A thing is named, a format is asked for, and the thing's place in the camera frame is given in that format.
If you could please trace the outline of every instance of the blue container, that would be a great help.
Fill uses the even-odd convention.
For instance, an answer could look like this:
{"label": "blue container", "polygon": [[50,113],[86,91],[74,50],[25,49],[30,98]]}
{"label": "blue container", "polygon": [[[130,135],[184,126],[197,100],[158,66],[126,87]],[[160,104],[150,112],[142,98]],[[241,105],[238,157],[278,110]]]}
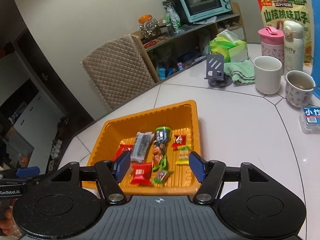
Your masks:
{"label": "blue container", "polygon": [[[311,76],[320,86],[320,0],[312,0],[313,17],[315,20],[315,50]],[[320,88],[314,90],[314,94],[320,99]]]}

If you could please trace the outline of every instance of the circular black pad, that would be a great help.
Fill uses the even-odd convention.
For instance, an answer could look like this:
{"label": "circular black pad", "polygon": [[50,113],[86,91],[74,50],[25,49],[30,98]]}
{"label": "circular black pad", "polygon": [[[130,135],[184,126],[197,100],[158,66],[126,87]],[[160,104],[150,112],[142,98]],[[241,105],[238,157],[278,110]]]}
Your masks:
{"label": "circular black pad", "polygon": [[[52,203],[59,203],[52,208]],[[68,212],[73,207],[72,198],[64,195],[49,195],[38,200],[36,209],[46,216],[59,216]]]}
{"label": "circular black pad", "polygon": [[259,195],[247,200],[247,208],[260,217],[272,217],[283,210],[283,204],[275,197]]}
{"label": "circular black pad", "polygon": [[22,232],[38,238],[65,238],[91,226],[100,214],[99,199],[69,183],[38,185],[17,200],[13,216]]}
{"label": "circular black pad", "polygon": [[227,193],[218,206],[223,222],[249,238],[278,239],[298,233],[305,217],[303,202],[285,187],[241,185]]}

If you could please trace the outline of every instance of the patterned cup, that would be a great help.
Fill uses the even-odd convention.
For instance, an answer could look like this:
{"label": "patterned cup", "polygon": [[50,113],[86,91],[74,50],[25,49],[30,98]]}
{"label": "patterned cup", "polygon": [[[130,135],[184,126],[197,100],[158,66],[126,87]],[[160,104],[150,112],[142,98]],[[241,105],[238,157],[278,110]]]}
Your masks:
{"label": "patterned cup", "polygon": [[299,70],[292,70],[286,74],[287,85],[285,94],[289,103],[295,107],[305,107],[311,100],[316,83],[311,76]]}

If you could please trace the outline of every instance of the red candy wrapper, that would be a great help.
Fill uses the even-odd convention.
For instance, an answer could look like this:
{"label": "red candy wrapper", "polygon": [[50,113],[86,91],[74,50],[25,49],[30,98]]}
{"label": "red candy wrapper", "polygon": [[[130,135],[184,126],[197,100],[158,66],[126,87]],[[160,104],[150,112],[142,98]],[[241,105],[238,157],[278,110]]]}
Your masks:
{"label": "red candy wrapper", "polygon": [[174,135],[174,143],[171,145],[173,149],[178,149],[179,146],[183,146],[186,144],[186,136],[185,135]]}
{"label": "red candy wrapper", "polygon": [[152,163],[134,164],[132,165],[132,168],[133,179],[130,184],[143,184],[152,186],[150,181]]}
{"label": "red candy wrapper", "polygon": [[133,148],[133,145],[131,145],[131,144],[120,144],[120,146],[116,152],[116,155],[112,158],[112,161],[114,161],[116,158],[118,158],[125,151],[131,152],[132,148]]}

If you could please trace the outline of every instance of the metal screw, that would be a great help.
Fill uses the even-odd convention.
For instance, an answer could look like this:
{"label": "metal screw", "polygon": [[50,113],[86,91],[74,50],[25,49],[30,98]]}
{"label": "metal screw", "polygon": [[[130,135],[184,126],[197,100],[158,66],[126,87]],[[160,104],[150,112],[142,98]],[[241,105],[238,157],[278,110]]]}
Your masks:
{"label": "metal screw", "polygon": [[209,201],[212,197],[209,194],[199,194],[196,196],[197,200],[201,202]]}
{"label": "metal screw", "polygon": [[110,199],[113,202],[118,202],[124,199],[124,196],[122,194],[119,193],[113,193],[111,195],[108,196],[108,199]]}

